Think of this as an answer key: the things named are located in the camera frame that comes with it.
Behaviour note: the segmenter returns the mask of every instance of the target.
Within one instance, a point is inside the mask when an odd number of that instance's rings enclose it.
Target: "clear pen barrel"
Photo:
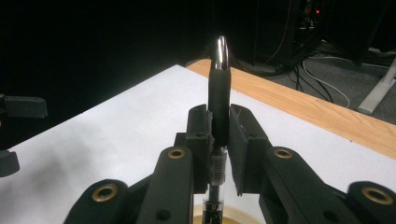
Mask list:
[[[211,174],[204,197],[203,224],[216,224],[222,221],[226,161],[227,147],[221,147],[211,152],[209,167]]]

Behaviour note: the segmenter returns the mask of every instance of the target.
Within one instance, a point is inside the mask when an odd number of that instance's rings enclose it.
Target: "cable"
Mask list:
[[[346,100],[347,100],[346,108],[349,108],[349,106],[350,106],[349,98],[347,98],[347,96],[346,96],[345,94],[343,94],[341,91],[339,91],[337,88],[335,88],[335,87],[332,86],[331,84],[329,84],[329,83],[327,83],[327,82],[325,82],[325,81],[323,81],[323,80],[320,80],[320,79],[314,77],[311,73],[309,73],[309,72],[306,70],[306,68],[305,68],[305,61],[303,61],[303,69],[304,69],[304,71],[306,72],[306,74],[309,75],[310,77],[312,77],[314,80],[319,81],[319,82],[321,82],[321,83],[323,83],[323,84],[325,84],[325,85],[327,85],[327,86],[333,88],[334,90],[338,91],[341,95],[343,95],[343,96],[346,98]]]
[[[329,93],[329,91],[327,90],[327,88],[325,87],[325,86],[323,86],[323,84],[321,84],[321,82],[319,82],[319,81],[317,81],[317,80],[315,80],[317,83],[318,83],[318,85],[326,92],[326,94],[329,96],[329,102],[331,102],[331,103],[334,103],[334,100],[332,99],[332,95]]]
[[[282,40],[280,41],[280,44],[277,47],[277,50],[275,51],[275,53],[269,59],[267,59],[267,61],[265,61],[264,64],[267,64],[269,61],[271,61],[271,59],[274,58],[275,55],[277,55],[277,53],[279,52],[280,48],[283,45],[283,41],[285,41],[286,32],[288,31],[288,26],[289,26],[290,11],[291,11],[291,0],[289,0],[288,17],[286,18],[285,30],[283,32]]]
[[[309,59],[337,59],[337,60],[342,60],[345,62],[352,63],[352,61],[345,59],[345,58],[340,58],[340,57],[334,57],[334,56],[323,56],[323,57],[308,57]],[[380,68],[389,68],[388,66],[383,66],[383,65],[376,65],[376,64],[371,64],[371,63],[362,63],[362,65],[366,66],[372,66],[372,67],[380,67]]]
[[[295,67],[294,72],[295,72],[296,75],[298,74],[298,76],[300,76],[300,72],[299,72],[297,66]],[[323,93],[321,93],[318,89],[316,89],[316,88],[315,88],[314,86],[312,86],[308,81],[306,81],[305,78],[303,78],[303,77],[300,76],[300,79],[301,79],[303,82],[305,82],[309,87],[311,87],[314,91],[316,91],[316,92],[317,92],[321,97],[323,97],[323,99],[325,99],[327,102],[333,103],[332,99],[329,100],[325,95],[323,95]]]

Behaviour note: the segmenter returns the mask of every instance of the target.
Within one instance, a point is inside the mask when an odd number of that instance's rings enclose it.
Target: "gray floor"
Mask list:
[[[343,92],[344,95],[349,98],[349,109],[355,111],[380,78],[388,72],[388,68],[386,67],[375,67],[369,65],[358,67],[353,63],[338,59],[306,59],[304,63],[305,68],[315,77],[333,85],[339,91]],[[323,89],[321,89],[320,86],[301,68],[300,75],[305,80],[309,81],[315,88],[324,92]],[[290,78],[292,80],[296,80],[294,73],[290,73]],[[295,89],[296,84],[293,83],[290,78],[285,76],[271,80],[278,84]],[[313,89],[308,85],[302,81],[301,84],[305,93],[321,98],[321,96],[313,91]],[[330,87],[327,87],[327,89],[332,95],[335,104],[347,106],[347,99],[342,94]],[[395,102],[396,85],[392,87],[371,116],[396,125]]]

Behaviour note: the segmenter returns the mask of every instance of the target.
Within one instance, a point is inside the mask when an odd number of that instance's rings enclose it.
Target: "metal pen tip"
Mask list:
[[[230,70],[227,41],[223,35],[219,36],[218,38],[216,54],[214,55],[214,59],[212,59],[211,67],[212,69]]]

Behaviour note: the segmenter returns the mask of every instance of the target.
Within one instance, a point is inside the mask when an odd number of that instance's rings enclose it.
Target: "black plastic part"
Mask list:
[[[205,193],[208,174],[206,168],[209,147],[209,128],[206,105],[198,105],[189,111],[186,133],[178,133],[175,146],[188,147],[193,155],[194,193]]]
[[[186,147],[165,149],[158,159],[136,223],[192,223],[192,180],[190,150]]]
[[[228,145],[228,117],[230,107],[231,71],[211,69],[207,110],[213,113],[212,135],[214,147]]]
[[[20,163],[16,152],[0,150],[0,177],[5,177],[17,173],[20,170]]]
[[[115,185],[117,188],[116,195],[105,202],[95,201],[93,199],[95,191],[106,185]],[[69,212],[64,223],[120,223],[124,218],[127,193],[128,187],[119,180],[106,179],[97,182],[85,190]]]
[[[373,182],[349,186],[346,203],[363,224],[390,224],[396,221],[396,194]]]
[[[267,135],[251,111],[241,105],[230,106],[229,135],[228,151],[237,194],[261,193],[261,159],[271,146]]]
[[[46,101],[37,97],[6,96],[7,115],[18,118],[44,118],[48,115]]]
[[[285,147],[265,152],[264,169],[288,214],[288,223],[360,223],[301,156]],[[262,195],[264,203],[267,195]]]

